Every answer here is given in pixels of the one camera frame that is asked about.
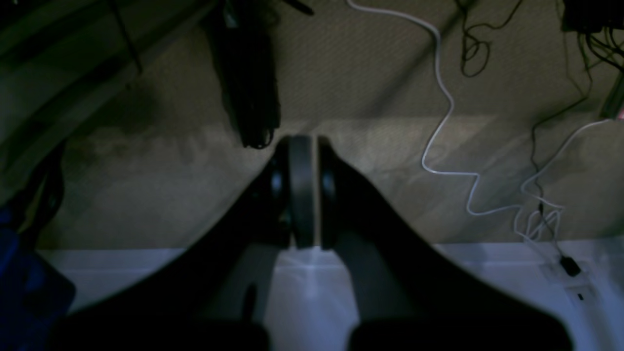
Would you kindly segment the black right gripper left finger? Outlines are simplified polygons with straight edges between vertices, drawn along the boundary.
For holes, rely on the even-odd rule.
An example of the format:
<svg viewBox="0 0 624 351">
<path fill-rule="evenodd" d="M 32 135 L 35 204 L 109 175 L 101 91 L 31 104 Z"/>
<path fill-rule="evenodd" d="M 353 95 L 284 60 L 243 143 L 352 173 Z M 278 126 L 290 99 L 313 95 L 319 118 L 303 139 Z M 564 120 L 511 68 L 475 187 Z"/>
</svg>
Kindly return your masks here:
<svg viewBox="0 0 624 351">
<path fill-rule="evenodd" d="M 260 325 L 273 265 L 290 233 L 313 235 L 313 209 L 295 215 L 290 177 L 310 162 L 307 137 L 285 137 L 258 177 L 185 253 L 112 297 L 65 318 L 53 351 L 267 351 Z"/>
</svg>

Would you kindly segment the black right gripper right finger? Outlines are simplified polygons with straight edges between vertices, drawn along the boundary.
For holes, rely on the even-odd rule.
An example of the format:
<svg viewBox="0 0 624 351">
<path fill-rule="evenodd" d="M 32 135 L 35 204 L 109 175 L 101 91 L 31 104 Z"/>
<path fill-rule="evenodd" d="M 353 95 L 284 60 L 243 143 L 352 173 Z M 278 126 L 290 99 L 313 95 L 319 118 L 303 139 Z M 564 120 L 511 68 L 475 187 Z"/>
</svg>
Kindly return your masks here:
<svg viewBox="0 0 624 351">
<path fill-rule="evenodd" d="M 475 278 L 421 238 L 318 139 L 321 243 L 348 269 L 350 351 L 571 351 L 564 325 Z"/>
</svg>

